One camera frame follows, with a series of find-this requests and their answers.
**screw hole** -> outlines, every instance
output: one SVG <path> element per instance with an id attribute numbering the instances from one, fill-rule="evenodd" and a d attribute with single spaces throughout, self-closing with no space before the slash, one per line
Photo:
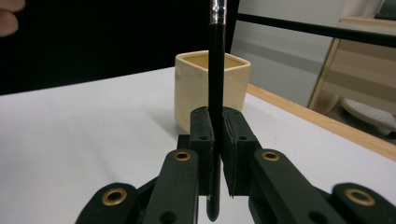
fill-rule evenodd
<path id="1" fill-rule="evenodd" d="M 363 191 L 361 189 L 346 189 L 345 194 L 348 199 L 354 203 L 363 206 L 375 205 L 375 199 L 366 191 Z"/>
<path id="2" fill-rule="evenodd" d="M 126 199 L 126 190 L 123 188 L 110 189 L 102 197 L 102 203 L 107 206 L 114 206 L 122 203 Z"/>
<path id="3" fill-rule="evenodd" d="M 326 224 L 328 223 L 327 218 L 321 214 L 320 212 L 309 212 L 308 217 L 315 223 L 317 224 Z"/>
<path id="4" fill-rule="evenodd" d="M 172 211 L 166 211 L 164 212 L 161 217 L 160 217 L 160 221 L 163 224 L 172 224 L 175 223 L 177 219 L 177 216 L 174 212 Z"/>

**table surface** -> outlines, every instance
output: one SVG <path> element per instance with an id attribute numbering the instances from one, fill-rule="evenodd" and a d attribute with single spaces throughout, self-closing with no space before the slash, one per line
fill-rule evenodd
<path id="1" fill-rule="evenodd" d="M 157 176 L 183 133 L 174 121 L 174 72 L 0 96 L 0 223 L 74 223 L 101 187 L 138 188 Z M 258 97 L 267 92 L 249 89 L 243 113 L 263 147 L 286 154 L 320 189 L 354 182 L 396 204 L 393 145 L 383 153 L 350 141 L 337 123 L 324 129 L 320 120 L 328 120 L 319 114 L 313 121 L 312 111 L 276 97 L 266 102 Z M 217 223 L 253 223 L 248 198 L 228 197 L 221 184 Z M 198 222 L 211 223 L 203 197 Z"/>

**white object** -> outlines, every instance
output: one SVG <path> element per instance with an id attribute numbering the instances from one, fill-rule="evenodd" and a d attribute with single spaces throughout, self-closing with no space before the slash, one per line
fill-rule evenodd
<path id="1" fill-rule="evenodd" d="M 342 107 L 351 115 L 374 126 L 396 132 L 396 116 L 369 105 L 343 98 Z"/>
<path id="2" fill-rule="evenodd" d="M 208 51 L 182 53 L 175 61 L 175 120 L 190 133 L 190 113 L 207 105 Z M 250 75 L 250 62 L 225 54 L 223 105 L 242 111 Z"/>

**black metal bar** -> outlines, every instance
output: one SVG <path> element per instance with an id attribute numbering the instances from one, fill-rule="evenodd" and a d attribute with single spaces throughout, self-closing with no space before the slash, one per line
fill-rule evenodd
<path id="1" fill-rule="evenodd" d="M 231 196 L 248 195 L 251 179 L 250 161 L 254 151 L 262 148 L 250 130 L 243 114 L 235 109 L 223 108 L 224 176 Z"/>
<path id="2" fill-rule="evenodd" d="M 207 108 L 191 111 L 190 149 L 199 156 L 199 194 L 213 194 L 213 159 L 215 135 Z"/>
<path id="3" fill-rule="evenodd" d="M 285 21 L 280 19 L 259 17 L 247 15 L 243 13 L 230 13 L 229 17 L 233 17 L 238 21 L 246 21 L 261 25 L 273 26 L 282 29 L 304 32 L 312 35 L 324 35 L 328 37 L 358 41 L 367 44 L 396 48 L 395 35 L 375 34 L 363 31 L 354 31 L 329 26 L 315 25 L 297 21 Z"/>
<path id="4" fill-rule="evenodd" d="M 198 155 L 188 149 L 171 151 L 155 183 L 143 224 L 197 222 Z"/>
<path id="5" fill-rule="evenodd" d="M 381 195 L 361 185 L 353 183 L 336 185 L 332 189 L 330 203 L 348 223 L 396 223 L 395 206 Z"/>
<path id="6" fill-rule="evenodd" d="M 113 183 L 99 189 L 85 205 L 76 224 L 136 224 L 140 218 L 137 190 Z"/>
<path id="7" fill-rule="evenodd" d="M 251 169 L 277 223 L 346 223 L 282 153 L 257 150 Z"/>

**black wall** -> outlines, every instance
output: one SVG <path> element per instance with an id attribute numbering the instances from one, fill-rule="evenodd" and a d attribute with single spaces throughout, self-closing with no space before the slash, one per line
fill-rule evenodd
<path id="1" fill-rule="evenodd" d="M 208 0 L 27 0 L 0 38 L 0 94 L 173 66 L 207 49 Z"/>

